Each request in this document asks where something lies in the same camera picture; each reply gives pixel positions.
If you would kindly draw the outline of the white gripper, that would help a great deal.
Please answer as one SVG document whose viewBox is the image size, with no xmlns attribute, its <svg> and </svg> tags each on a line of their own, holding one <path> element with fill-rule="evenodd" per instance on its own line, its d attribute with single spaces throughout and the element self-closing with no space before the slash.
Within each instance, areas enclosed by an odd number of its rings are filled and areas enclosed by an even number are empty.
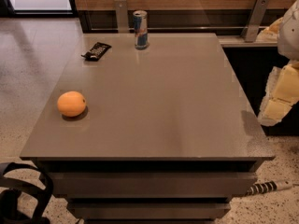
<svg viewBox="0 0 299 224">
<path fill-rule="evenodd" d="M 278 53 L 290 60 L 299 60 L 299 0 L 279 18 L 264 28 L 258 42 L 278 41 Z M 299 102 L 299 62 L 289 62 L 282 68 L 273 67 L 265 86 L 258 121 L 263 126 L 280 123 Z"/>
</svg>

